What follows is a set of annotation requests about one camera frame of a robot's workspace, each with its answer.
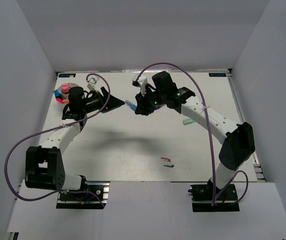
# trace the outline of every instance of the small blue object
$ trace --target small blue object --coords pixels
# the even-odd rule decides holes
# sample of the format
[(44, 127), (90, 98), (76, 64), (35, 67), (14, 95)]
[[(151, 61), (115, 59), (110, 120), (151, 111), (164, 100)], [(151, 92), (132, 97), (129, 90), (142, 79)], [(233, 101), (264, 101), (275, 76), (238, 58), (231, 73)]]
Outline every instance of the small blue object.
[[(134, 103), (132, 103), (130, 100), (125, 100), (125, 104), (126, 104), (130, 109), (132, 109), (133, 111), (135, 111), (136, 108), (137, 108), (136, 105), (135, 105)], [(155, 110), (160, 109), (162, 106), (163, 106), (163, 105), (156, 106), (156, 107), (155, 107)]]
[(94, 197), (91, 196), (89, 199), (86, 199), (86, 200), (84, 201), (84, 203), (87, 203), (88, 201), (92, 200), (93, 198), (94, 198)]
[(173, 164), (165, 164), (164, 166), (165, 166), (165, 167), (169, 167), (169, 168), (173, 168), (173, 167), (174, 167)]
[(54, 91), (53, 91), (53, 93), (54, 93), (54, 96), (55, 96), (55, 97), (60, 96), (60, 93), (59, 93), (59, 91), (58, 91), (58, 90), (54, 90)]
[(132, 109), (133, 111), (136, 110), (136, 105), (135, 105), (134, 103), (132, 103), (131, 101), (125, 100), (125, 104), (126, 104), (130, 109)]

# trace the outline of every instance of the white table surface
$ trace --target white table surface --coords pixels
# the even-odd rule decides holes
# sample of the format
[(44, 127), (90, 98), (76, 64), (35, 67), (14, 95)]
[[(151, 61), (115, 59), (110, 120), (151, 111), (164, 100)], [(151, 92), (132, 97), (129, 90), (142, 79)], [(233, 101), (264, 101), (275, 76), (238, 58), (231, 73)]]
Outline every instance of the white table surface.
[[(145, 73), (149, 82), (152, 75)], [(58, 78), (62, 83), (76, 83), (87, 89), (87, 73), (74, 78)], [(131, 85), (136, 73), (102, 73), (115, 97), (136, 104), (139, 88)], [(208, 73), (191, 73), (202, 89), (207, 105), (221, 115), (240, 122), (226, 77), (209, 77)], [(196, 87), (183, 73), (171, 73), (178, 87), (188, 87), (199, 97)], [(104, 85), (100, 80), (97, 89)], [(60, 124), (63, 104), (54, 96), (44, 130)], [(185, 116), (163, 107), (149, 116), (139, 116), (126, 105), (87, 121), (83, 131), (63, 155), (65, 171), (84, 175), (89, 181), (177, 181), (206, 182), (212, 175), (207, 130), (197, 123), (184, 126)], [(44, 141), (50, 133), (41, 136)], [(221, 145), (214, 138), (216, 166)], [(160, 157), (170, 158), (173, 168), (164, 167)], [(241, 167), (250, 181), (257, 181), (252, 157)], [(236, 181), (245, 181), (242, 175)]]
[[(239, 195), (245, 183), (236, 183)], [(186, 182), (111, 182), (103, 210), (56, 209), (57, 194), (17, 200), (8, 232), (18, 240), (281, 240), (286, 213), (274, 183), (250, 183), (240, 212), (192, 212)], [(34, 198), (47, 190), (27, 188)]]

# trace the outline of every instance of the black bracket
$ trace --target black bracket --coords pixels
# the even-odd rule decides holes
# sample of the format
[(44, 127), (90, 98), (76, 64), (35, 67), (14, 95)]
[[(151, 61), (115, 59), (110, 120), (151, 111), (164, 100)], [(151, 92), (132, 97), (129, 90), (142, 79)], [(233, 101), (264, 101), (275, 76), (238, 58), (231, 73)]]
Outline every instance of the black bracket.
[(30, 146), (26, 151), (25, 185), (33, 189), (60, 191), (65, 180), (61, 151), (56, 147)]

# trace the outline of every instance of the light blue object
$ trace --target light blue object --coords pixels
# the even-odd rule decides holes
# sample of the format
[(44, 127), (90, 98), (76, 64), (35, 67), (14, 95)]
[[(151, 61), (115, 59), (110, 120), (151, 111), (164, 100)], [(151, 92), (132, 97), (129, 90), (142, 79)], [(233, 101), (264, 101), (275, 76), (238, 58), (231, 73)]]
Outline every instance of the light blue object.
[(54, 96), (55, 96), (55, 97), (60, 96), (60, 93), (59, 93), (58, 90), (54, 90), (53, 93), (54, 93)]
[[(125, 104), (126, 104), (130, 109), (132, 109), (133, 111), (135, 111), (136, 108), (137, 108), (137, 106), (136, 106), (134, 103), (132, 103), (130, 100), (125, 100)], [(157, 106), (157, 107), (155, 107), (155, 110), (158, 110), (158, 109), (160, 109), (160, 108), (162, 108), (162, 107), (163, 107), (163, 105)]]
[(195, 120), (189, 118), (189, 119), (183, 120), (183, 125), (193, 124), (195, 122), (196, 122)]
[(133, 111), (136, 110), (136, 105), (134, 103), (132, 103), (130, 100), (125, 100), (125, 104), (132, 109)]

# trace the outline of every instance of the pink toy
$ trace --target pink toy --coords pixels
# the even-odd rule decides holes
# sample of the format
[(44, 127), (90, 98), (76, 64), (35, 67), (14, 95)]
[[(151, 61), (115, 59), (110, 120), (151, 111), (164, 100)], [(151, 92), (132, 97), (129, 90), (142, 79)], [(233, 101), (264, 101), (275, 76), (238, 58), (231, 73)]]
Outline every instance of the pink toy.
[(70, 90), (70, 86), (69, 86), (69, 84), (67, 84), (67, 83), (63, 83), (62, 85), (61, 85), (61, 89), (62, 89), (62, 93), (63, 94), (66, 94), (66, 93), (68, 93), (68, 91)]

